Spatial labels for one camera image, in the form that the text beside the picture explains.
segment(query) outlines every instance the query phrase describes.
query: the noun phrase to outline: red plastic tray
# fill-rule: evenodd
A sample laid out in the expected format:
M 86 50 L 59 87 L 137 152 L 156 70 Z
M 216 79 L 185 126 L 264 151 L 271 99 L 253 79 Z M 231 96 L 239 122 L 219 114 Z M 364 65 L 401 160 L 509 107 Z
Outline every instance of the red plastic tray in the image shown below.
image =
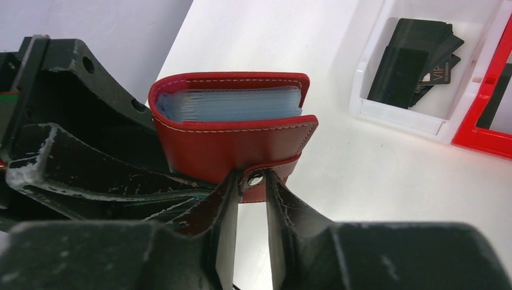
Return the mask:
M 478 95 L 452 140 L 453 145 L 512 160 L 512 135 L 476 127 L 476 122 L 493 95 L 511 51 L 512 17 L 509 18 L 498 47 L 494 52 L 493 59 L 482 81 Z

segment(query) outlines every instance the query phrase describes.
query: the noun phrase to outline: card holder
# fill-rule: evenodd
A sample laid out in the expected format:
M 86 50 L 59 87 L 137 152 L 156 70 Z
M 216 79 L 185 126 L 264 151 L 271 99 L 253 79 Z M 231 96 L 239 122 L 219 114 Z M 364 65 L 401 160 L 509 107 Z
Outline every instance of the card holder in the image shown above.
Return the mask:
M 450 83 L 464 41 L 453 25 L 420 19 L 398 20 L 372 82 L 368 100 L 408 109 L 432 88 Z
M 290 72 L 194 72 L 157 81 L 149 92 L 156 131 L 172 170 L 219 183 L 231 170 L 244 172 L 242 202 L 265 200 L 260 171 L 273 169 L 283 181 L 293 172 L 318 120 L 314 115 L 249 121 L 171 120 L 158 108 L 161 97 L 194 91 L 295 87 L 302 108 L 309 78 Z
M 171 121 L 254 121 L 297 117 L 301 91 L 295 86 L 266 89 L 188 89 L 162 94 L 157 110 Z

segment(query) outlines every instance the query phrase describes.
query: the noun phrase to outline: mounting hole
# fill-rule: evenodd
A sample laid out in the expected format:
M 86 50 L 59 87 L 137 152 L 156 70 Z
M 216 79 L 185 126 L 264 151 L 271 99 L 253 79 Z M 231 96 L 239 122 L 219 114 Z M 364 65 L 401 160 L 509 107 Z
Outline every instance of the mounting hole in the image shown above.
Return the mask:
M 36 115 L 36 110 L 32 106 L 27 106 L 25 109 L 25 116 L 27 117 L 28 121 L 32 121 L 34 116 Z
M 249 186 L 255 186 L 260 184 L 263 181 L 263 174 L 262 173 L 255 173 L 249 179 L 247 180 L 247 184 Z
M 85 70 L 90 73 L 90 74 L 93 74 L 94 73 L 94 64 L 92 63 L 92 60 L 86 56 L 82 57 L 82 63 L 83 63 L 83 67 L 85 68 Z
M 132 107 L 136 109 L 138 112 L 145 112 L 147 107 L 144 104 L 139 103 L 138 100 L 132 99 Z

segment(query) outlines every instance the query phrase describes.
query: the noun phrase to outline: red leather strap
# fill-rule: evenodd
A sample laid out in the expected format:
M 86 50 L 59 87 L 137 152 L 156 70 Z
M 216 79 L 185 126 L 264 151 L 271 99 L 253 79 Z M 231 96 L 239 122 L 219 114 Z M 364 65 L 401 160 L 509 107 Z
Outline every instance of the red leather strap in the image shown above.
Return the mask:
M 149 93 L 157 133 L 167 161 L 186 175 L 209 182 L 220 182 L 231 170 L 274 169 L 286 180 L 315 131 L 315 116 L 239 122 L 176 123 L 161 115 L 155 103 L 163 93 L 184 89 L 258 89 L 297 86 L 302 106 L 309 80 L 304 74 L 284 72 L 197 72 L 166 77 Z M 247 186 L 243 202 L 264 201 L 264 184 Z

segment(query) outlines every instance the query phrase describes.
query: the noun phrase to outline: white stitching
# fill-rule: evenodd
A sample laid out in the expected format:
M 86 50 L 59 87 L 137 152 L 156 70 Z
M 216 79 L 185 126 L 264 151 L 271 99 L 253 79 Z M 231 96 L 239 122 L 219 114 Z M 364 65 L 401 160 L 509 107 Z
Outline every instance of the white stitching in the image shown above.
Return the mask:
M 187 133 L 252 132 L 252 131 L 268 131 L 268 130 L 278 130 L 278 129 L 291 129 L 291 128 L 306 127 L 306 126 L 308 126 L 309 130 L 307 131 L 306 136 L 304 137 L 304 139 L 302 139 L 302 142 L 299 145 L 299 148 L 297 148 L 297 151 L 295 151 L 295 153 L 293 154 L 294 156 L 300 153 L 300 151 L 302 150 L 302 147 L 304 146 L 304 143 L 306 142 L 306 140 L 308 139 L 309 135 L 311 134 L 311 131 L 313 130 L 313 125 L 312 124 L 299 124 L 299 125 L 294 125 L 294 126 L 284 126 L 284 127 L 275 127 L 275 128 L 261 128 L 261 129 L 242 129 L 242 130 L 203 130 L 203 131 L 200 131 L 200 130 L 182 130 L 182 129 L 174 128 L 174 127 L 171 127 L 171 126 L 165 124 L 157 116 L 154 116 L 154 117 L 155 117 L 154 120 L 157 120 L 158 123 L 164 125 L 165 127 L 169 128 L 171 130 L 179 131 L 179 132 L 187 132 Z
M 284 80 L 284 79 L 240 79 L 240 80 L 237 80 L 237 79 L 223 79 L 223 80 L 175 80 L 173 82 L 170 82 L 170 83 L 167 83 L 163 86 L 161 86 L 160 88 L 158 88 L 158 90 L 156 90 L 155 92 L 155 95 L 159 95 L 160 92 L 174 84 L 174 83 L 180 83 L 180 82 L 187 82 L 187 83 L 203 83 L 203 82 L 292 82 L 292 83 L 298 83 L 299 84 L 299 87 L 302 89 L 302 83 L 298 80 Z
M 242 204 L 255 204 L 256 202 L 264 202 L 266 201 L 265 199 L 262 199 L 260 201 L 243 201 L 242 199 Z
M 282 91 L 289 87 L 296 88 L 296 86 L 280 86 L 277 88 L 264 88 L 264 89 L 188 89 L 187 92 L 261 92 L 261 91 Z M 178 94 L 182 91 L 178 91 L 175 93 L 167 93 L 163 92 L 161 95 L 163 96 L 171 96 L 174 94 Z
M 299 125 L 294 125 L 294 126 L 284 126 L 284 127 L 275 127 L 275 128 L 261 128 L 261 129 L 240 129 L 240 130 L 182 130 L 182 129 L 178 129 L 178 128 L 174 128 L 174 127 L 171 127 L 167 124 L 165 124 L 164 122 L 162 122 L 158 117 L 156 117 L 156 120 L 164 125 L 165 127 L 169 128 L 169 129 L 172 129 L 174 131 L 179 131 L 179 132 L 188 132 L 188 133 L 227 133 L 227 132 L 251 132 L 251 131 L 268 131 L 268 130 L 278 130 L 278 129 L 291 129 L 291 128 L 296 128 L 296 127 L 311 127 L 309 132 L 311 132 L 311 130 L 313 129 L 313 125 L 312 124 L 299 124 Z

